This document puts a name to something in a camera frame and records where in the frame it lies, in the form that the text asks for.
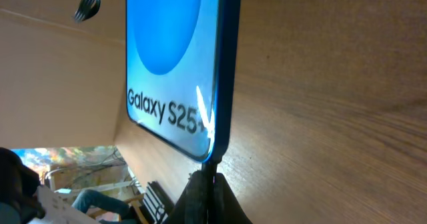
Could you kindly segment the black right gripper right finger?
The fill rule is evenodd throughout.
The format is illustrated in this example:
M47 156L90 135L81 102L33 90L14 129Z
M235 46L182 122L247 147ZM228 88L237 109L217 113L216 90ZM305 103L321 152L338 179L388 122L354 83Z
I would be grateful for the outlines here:
M222 173L216 174L213 183L212 222L215 224L252 224Z

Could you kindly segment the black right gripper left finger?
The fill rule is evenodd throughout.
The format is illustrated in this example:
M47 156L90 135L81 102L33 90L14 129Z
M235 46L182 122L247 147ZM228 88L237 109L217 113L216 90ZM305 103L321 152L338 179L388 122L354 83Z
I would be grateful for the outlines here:
M202 171L195 171L163 224L204 224L206 215L207 179Z

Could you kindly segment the blue Galaxy smartphone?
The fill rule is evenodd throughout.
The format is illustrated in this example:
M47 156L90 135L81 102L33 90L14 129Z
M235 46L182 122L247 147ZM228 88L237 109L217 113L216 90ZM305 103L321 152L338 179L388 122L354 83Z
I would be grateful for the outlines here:
M126 108L194 161L229 145L241 0L126 0Z

